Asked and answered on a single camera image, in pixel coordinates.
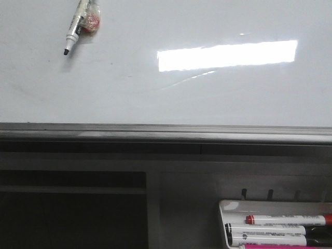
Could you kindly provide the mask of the grey whiteboard ledge frame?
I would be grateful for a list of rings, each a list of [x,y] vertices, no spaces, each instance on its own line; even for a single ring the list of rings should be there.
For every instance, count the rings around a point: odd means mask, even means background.
[[[331,128],[2,123],[1,152],[330,157]]]

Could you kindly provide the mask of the black capped white marker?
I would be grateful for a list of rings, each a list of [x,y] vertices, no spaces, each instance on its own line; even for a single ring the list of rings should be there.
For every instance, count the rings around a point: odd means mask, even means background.
[[[331,226],[302,226],[302,225],[249,225],[249,224],[225,224],[226,234],[250,234],[250,235],[305,235],[328,234],[331,235]]]
[[[230,246],[252,244],[331,247],[331,236],[319,234],[315,234],[314,237],[306,237],[301,234],[294,236],[273,236],[235,233],[228,235],[227,239]]]

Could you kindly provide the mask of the white marker tray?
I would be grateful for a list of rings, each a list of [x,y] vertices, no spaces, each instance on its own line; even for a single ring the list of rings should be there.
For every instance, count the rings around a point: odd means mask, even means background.
[[[330,202],[278,202],[222,200],[219,202],[219,221],[223,248],[229,245],[225,224],[245,223],[248,215],[326,215],[331,214]]]

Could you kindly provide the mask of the white whiteboard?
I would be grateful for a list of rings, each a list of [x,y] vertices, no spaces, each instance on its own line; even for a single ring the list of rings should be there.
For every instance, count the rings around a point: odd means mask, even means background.
[[[1,121],[331,126],[331,1],[1,1]]]

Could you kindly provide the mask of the pink marker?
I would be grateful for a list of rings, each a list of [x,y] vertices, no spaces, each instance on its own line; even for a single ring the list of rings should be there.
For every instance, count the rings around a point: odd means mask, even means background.
[[[331,247],[243,244],[239,249],[331,249]]]

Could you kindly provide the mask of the upper black capped white marker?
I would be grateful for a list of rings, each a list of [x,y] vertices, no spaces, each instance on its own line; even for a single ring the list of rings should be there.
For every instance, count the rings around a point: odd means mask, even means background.
[[[249,225],[249,224],[225,224],[226,234],[250,234],[250,235],[305,235],[328,234],[331,235],[331,226],[302,226],[302,225]]]

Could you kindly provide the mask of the lower black capped white marker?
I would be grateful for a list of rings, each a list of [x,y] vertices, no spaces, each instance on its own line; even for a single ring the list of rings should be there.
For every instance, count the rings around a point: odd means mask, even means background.
[[[273,236],[235,233],[228,235],[227,239],[230,246],[252,244],[331,247],[331,236],[319,234],[315,234],[314,237],[306,237],[301,234],[294,236]]]

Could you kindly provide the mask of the red capped white marker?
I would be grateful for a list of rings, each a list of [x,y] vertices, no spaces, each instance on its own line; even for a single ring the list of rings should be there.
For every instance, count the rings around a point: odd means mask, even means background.
[[[331,226],[331,214],[326,215],[248,215],[245,223],[250,225],[302,225]]]

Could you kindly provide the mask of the white black dry-erase marker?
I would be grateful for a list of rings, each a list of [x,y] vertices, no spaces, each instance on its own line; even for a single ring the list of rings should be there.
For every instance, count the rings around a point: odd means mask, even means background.
[[[66,35],[66,46],[64,48],[64,55],[68,55],[73,49],[75,44],[78,42],[79,35],[82,29],[82,24],[87,15],[88,7],[91,1],[80,0],[72,18],[69,30]]]

